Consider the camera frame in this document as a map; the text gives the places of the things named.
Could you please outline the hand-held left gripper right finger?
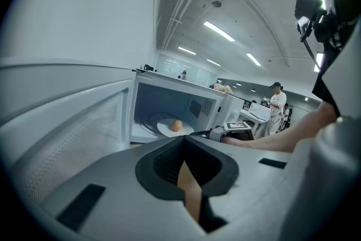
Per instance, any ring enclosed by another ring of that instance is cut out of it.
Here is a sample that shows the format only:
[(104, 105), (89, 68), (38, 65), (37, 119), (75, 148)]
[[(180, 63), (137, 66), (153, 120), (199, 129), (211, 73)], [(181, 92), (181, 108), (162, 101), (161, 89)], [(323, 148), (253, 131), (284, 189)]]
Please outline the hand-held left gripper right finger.
[(194, 136), (186, 149), (208, 163), (201, 181), (195, 240), (285, 240), (282, 230), (297, 191), (297, 154), (236, 147)]

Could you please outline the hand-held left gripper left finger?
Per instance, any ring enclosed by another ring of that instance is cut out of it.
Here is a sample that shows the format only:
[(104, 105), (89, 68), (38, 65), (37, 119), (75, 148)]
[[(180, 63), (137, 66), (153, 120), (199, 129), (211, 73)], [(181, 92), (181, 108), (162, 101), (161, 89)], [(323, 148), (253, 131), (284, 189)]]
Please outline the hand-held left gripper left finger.
[(167, 139), (107, 155), (58, 186), (42, 208), (57, 217), (89, 184), (105, 188), (78, 233), (82, 236), (203, 236), (182, 201), (161, 200), (138, 182), (135, 166)]

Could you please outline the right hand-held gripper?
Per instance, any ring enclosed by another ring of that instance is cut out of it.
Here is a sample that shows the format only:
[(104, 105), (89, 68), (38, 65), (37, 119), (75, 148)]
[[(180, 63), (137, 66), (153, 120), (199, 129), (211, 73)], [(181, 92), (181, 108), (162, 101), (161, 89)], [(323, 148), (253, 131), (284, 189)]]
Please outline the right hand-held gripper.
[(191, 136), (209, 138), (213, 141), (222, 141), (224, 137), (232, 137), (241, 141), (253, 140), (252, 128), (243, 121), (225, 122), (215, 129), (193, 132)]

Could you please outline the white round plate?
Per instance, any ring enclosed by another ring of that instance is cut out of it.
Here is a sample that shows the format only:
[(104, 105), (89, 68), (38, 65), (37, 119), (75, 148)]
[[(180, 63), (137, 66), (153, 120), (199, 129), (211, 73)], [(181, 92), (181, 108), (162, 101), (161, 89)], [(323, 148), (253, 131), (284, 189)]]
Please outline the white round plate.
[(179, 132), (174, 132), (172, 130), (172, 123), (174, 122), (174, 120), (177, 119), (162, 119), (157, 123), (157, 129), (159, 130), (159, 132), (161, 134), (163, 134), (166, 137), (177, 137), (180, 135), (189, 135), (191, 133), (194, 132), (194, 129), (192, 128), (192, 126), (190, 126), (189, 124), (187, 124), (186, 122), (183, 122), (183, 129)]

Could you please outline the white microwave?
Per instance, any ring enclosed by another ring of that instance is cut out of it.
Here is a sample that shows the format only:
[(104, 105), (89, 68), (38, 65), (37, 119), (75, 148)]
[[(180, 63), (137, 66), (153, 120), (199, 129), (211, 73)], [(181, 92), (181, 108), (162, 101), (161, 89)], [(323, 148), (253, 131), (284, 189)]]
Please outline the white microwave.
[(155, 72), (99, 64), (0, 62), (0, 164), (36, 203), (97, 160), (164, 139), (163, 119), (194, 131), (236, 121), (243, 101)]

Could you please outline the person's right forearm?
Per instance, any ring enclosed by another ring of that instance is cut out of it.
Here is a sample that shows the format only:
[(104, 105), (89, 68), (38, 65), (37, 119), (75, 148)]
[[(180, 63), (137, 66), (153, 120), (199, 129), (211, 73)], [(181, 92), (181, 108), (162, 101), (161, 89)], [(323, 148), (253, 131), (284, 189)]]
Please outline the person's right forearm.
[(223, 137), (222, 143), (256, 150), (292, 153), (301, 140), (315, 137), (324, 127), (336, 122), (339, 112), (327, 102), (321, 102), (316, 111), (308, 113), (298, 123), (273, 135), (252, 141)]

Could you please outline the white table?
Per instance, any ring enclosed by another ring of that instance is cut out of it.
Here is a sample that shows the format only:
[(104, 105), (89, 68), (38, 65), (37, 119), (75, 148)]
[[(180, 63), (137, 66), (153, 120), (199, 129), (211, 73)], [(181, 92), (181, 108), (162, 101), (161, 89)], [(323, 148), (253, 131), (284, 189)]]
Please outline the white table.
[(246, 122), (251, 127), (255, 139), (264, 136), (267, 121), (257, 118), (256, 116), (244, 109), (240, 111), (238, 120)]

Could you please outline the pink flower bunch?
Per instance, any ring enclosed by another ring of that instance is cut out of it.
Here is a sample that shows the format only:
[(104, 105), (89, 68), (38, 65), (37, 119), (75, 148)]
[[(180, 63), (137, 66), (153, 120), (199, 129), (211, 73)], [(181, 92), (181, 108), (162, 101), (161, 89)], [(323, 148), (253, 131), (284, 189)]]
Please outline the pink flower bunch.
[(216, 90), (216, 91), (220, 91), (222, 93), (225, 93), (225, 94), (231, 94), (231, 95), (233, 94), (232, 89), (228, 85), (222, 85), (220, 83), (215, 83), (213, 85), (213, 89)]

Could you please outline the white box appliance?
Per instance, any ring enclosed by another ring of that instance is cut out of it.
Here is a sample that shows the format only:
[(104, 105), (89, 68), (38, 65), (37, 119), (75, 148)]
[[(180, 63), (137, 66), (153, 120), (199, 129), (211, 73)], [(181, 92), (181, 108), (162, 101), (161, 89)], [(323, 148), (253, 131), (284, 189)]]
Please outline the white box appliance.
[(271, 109), (257, 103), (251, 103), (248, 112), (254, 117), (268, 122), (271, 116)]

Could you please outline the brown placemat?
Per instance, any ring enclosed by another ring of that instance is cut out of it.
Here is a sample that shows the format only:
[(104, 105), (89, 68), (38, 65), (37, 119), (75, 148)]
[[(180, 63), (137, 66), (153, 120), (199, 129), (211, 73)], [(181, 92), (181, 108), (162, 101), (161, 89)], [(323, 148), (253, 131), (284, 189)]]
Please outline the brown placemat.
[(177, 186), (184, 191), (186, 210), (194, 221), (199, 223), (202, 189), (185, 162), (180, 168)]

